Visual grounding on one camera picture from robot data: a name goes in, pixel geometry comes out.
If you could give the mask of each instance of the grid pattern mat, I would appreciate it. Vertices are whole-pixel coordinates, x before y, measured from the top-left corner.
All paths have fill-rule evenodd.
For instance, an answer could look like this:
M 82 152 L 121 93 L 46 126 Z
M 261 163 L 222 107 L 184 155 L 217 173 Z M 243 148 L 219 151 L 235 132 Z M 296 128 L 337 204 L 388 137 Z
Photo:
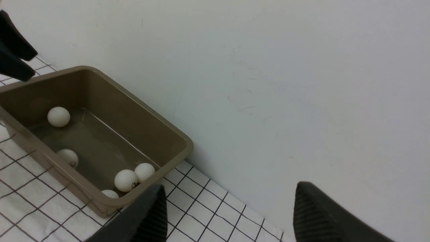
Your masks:
M 55 71 L 39 56 L 28 64 L 36 75 Z M 17 81 L 0 75 L 0 86 Z M 160 183 L 167 195 L 168 242 L 283 240 L 281 230 L 186 161 Z M 0 242 L 83 242 L 120 213 L 96 215 L 0 124 Z

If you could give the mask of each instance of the ribbed rubber surface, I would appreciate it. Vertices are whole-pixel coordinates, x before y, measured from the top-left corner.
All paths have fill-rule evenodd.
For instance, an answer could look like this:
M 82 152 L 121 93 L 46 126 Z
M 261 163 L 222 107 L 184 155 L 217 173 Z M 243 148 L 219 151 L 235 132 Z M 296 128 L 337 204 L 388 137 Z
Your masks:
M 340 235 L 300 187 L 296 189 L 293 225 L 297 242 L 342 242 Z
M 166 200 L 158 198 L 146 218 L 139 224 L 130 242 L 165 242 L 167 235 Z

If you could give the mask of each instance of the white ball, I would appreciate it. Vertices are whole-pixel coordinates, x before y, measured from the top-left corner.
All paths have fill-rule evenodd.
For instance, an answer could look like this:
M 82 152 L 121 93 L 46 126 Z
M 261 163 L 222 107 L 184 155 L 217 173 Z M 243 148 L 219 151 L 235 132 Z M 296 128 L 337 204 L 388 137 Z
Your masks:
M 129 192 L 137 186 L 138 178 L 132 170 L 122 170 L 115 176 L 115 186 L 121 192 Z
M 63 160 L 65 160 L 71 167 L 76 167 L 78 165 L 78 155 L 70 149 L 61 149 L 57 152 Z
M 118 196 L 118 194 L 112 190 L 103 190 L 102 193 L 104 193 L 106 196 L 113 198 L 113 199 L 120 198 L 120 196 Z
M 135 173 L 137 174 L 139 183 L 142 183 L 155 173 L 155 168 L 149 163 L 142 163 L 136 167 Z
M 48 122 L 54 127 L 66 126 L 70 121 L 70 113 L 62 107 L 52 108 L 48 112 Z

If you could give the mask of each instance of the brown plastic tray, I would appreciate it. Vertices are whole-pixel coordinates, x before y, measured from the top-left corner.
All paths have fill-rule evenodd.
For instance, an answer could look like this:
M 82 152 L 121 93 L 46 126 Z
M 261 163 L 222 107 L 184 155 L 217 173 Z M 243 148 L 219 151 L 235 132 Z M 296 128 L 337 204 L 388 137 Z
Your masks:
M 56 106 L 71 114 L 69 124 L 47 121 Z M 101 71 L 78 66 L 0 88 L 0 117 L 12 139 L 60 183 L 101 217 L 134 201 L 193 150 L 191 139 Z M 78 154 L 74 169 L 56 152 Z M 128 193 L 115 175 L 151 163 L 156 172 Z M 120 198 L 101 191 L 111 189 Z

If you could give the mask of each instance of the white wall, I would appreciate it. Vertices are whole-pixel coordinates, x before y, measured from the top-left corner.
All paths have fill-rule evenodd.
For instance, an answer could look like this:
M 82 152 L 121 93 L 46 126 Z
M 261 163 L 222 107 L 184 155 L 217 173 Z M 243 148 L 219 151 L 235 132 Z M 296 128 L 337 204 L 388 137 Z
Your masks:
M 60 68 L 101 69 L 195 142 L 191 162 L 293 238 L 314 182 L 429 241 L 428 1 L 6 0 Z

